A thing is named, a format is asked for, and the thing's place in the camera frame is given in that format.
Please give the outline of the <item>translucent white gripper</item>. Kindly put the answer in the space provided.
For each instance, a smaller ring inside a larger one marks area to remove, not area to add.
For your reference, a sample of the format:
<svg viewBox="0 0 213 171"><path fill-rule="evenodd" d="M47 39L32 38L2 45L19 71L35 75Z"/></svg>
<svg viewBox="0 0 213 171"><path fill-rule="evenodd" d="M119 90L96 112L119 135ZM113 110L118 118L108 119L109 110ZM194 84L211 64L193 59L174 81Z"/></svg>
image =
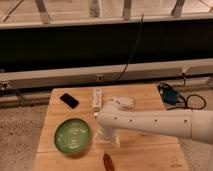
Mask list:
<svg viewBox="0 0 213 171"><path fill-rule="evenodd" d="M114 134L113 136L106 136L101 132L97 132L93 137L93 143L100 145L111 145L114 148L119 148L120 138L118 134Z"/></svg>

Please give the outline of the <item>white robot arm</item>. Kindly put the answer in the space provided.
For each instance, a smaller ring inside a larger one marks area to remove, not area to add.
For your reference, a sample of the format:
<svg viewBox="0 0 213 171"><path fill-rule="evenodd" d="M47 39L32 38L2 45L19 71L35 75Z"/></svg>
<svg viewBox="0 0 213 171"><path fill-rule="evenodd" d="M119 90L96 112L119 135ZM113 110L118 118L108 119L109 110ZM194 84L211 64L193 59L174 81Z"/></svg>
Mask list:
<svg viewBox="0 0 213 171"><path fill-rule="evenodd" d="M213 111L151 110L125 111L108 101L94 114L100 126L96 137L120 146L118 129L191 139L213 145Z"/></svg>

